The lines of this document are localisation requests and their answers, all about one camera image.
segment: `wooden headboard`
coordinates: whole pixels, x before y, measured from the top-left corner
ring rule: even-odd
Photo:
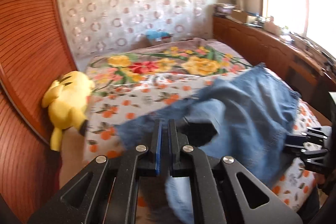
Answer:
[[[0,194],[25,223],[55,189],[59,154],[41,99],[76,70],[55,0],[0,0]]]

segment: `patterned curtain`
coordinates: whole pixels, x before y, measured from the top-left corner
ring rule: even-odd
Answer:
[[[75,60],[134,48],[146,30],[162,30],[178,41],[205,37],[206,0],[58,0]]]

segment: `floral bedspread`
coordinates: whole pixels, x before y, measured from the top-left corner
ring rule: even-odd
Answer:
[[[95,57],[86,74],[95,81],[94,95],[107,96],[121,84],[143,82],[156,73],[225,75],[251,65],[227,45],[194,39],[171,42],[120,55]]]
[[[176,100],[192,97],[197,90],[211,85],[216,77],[230,80],[251,65],[227,45],[196,39],[172,42],[120,55],[96,57],[87,74],[95,81],[96,100],[89,117],[84,159],[98,155],[119,156],[125,148],[118,136],[118,125],[150,114]],[[319,122],[300,100],[293,128],[300,134]],[[307,144],[309,149],[316,149]],[[315,185],[312,172],[302,170],[296,159],[273,188],[273,192],[294,210],[298,210]],[[137,223],[146,223],[148,210],[139,197]]]

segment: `metal screw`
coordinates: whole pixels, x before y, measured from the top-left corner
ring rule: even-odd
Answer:
[[[105,156],[98,156],[96,158],[96,162],[99,164],[103,164],[106,161],[106,157]]]
[[[144,152],[147,150],[147,147],[143,144],[140,144],[138,145],[136,148],[135,148],[138,152]]]
[[[231,156],[225,156],[225,157],[223,157],[223,161],[224,161],[226,164],[232,164],[232,163],[235,161],[235,159],[232,158]]]
[[[185,145],[182,149],[183,149],[184,152],[194,151],[194,148],[191,145]]]

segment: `plush toy ear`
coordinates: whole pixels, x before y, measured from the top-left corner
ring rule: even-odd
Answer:
[[[63,90],[63,85],[59,85],[58,81],[54,81],[42,99],[42,107],[45,108],[58,98]]]

